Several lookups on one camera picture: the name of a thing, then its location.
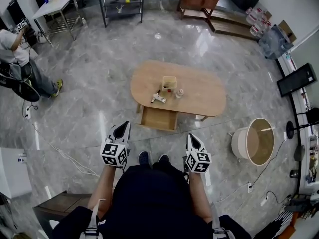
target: shoe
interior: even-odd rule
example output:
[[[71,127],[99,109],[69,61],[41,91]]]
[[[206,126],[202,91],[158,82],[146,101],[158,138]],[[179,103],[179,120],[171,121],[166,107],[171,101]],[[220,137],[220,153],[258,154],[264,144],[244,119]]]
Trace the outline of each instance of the shoe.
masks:
[[[151,166],[150,155],[147,151],[142,151],[139,154],[139,165],[145,165],[145,164],[148,164],[149,166]]]
[[[59,95],[60,90],[61,90],[61,88],[62,88],[62,86],[63,86],[63,81],[62,81],[62,79],[58,79],[58,80],[56,81],[56,85],[58,86],[58,91],[57,91],[56,93],[52,94],[52,96],[55,97],[55,98]]]
[[[163,154],[162,156],[159,157],[158,162],[169,162],[169,156],[166,154]]]

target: open drawer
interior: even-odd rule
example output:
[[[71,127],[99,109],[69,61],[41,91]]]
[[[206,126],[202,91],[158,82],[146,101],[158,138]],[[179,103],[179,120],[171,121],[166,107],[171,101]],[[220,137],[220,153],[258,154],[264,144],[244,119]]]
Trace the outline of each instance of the open drawer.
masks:
[[[176,132],[178,112],[158,108],[143,107],[141,126]]]

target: person in white shirt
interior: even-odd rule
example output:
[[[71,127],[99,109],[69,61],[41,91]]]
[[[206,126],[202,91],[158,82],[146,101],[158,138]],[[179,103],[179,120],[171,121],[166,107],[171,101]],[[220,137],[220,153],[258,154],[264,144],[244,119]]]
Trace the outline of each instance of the person in white shirt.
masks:
[[[18,35],[5,29],[0,31],[0,61],[18,64],[21,67],[20,77],[28,78],[41,96],[57,97],[63,85],[62,79],[53,82],[43,74],[37,63],[30,57],[29,52],[20,47],[22,37],[23,31],[20,31]]]

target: round bin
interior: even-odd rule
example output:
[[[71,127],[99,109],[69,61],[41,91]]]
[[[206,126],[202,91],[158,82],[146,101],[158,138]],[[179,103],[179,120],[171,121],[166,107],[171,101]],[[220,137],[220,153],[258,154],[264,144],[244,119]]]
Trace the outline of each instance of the round bin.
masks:
[[[231,148],[238,158],[249,159],[254,165],[264,165],[274,150],[274,132],[263,119],[253,120],[249,127],[237,130],[231,140]]]

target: person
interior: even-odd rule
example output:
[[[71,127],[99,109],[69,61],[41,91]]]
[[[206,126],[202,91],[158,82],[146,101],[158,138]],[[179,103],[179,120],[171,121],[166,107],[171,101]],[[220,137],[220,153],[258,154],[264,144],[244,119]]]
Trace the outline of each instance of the person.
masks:
[[[30,53],[20,47],[23,29],[18,35],[5,29],[0,31],[0,61],[3,63],[19,64],[20,72],[12,71],[17,79],[29,78],[31,85],[44,97],[57,97],[63,85],[62,79],[53,82],[45,76]]]
[[[121,176],[114,193],[116,167],[106,165],[88,207],[77,207],[54,228],[53,238],[78,239],[90,223],[94,206],[100,201],[98,232],[106,238],[210,238],[212,212],[199,173],[174,168],[167,155],[150,166],[149,154],[139,154],[139,165]],[[229,216],[220,218],[225,229],[238,239],[250,235]]]

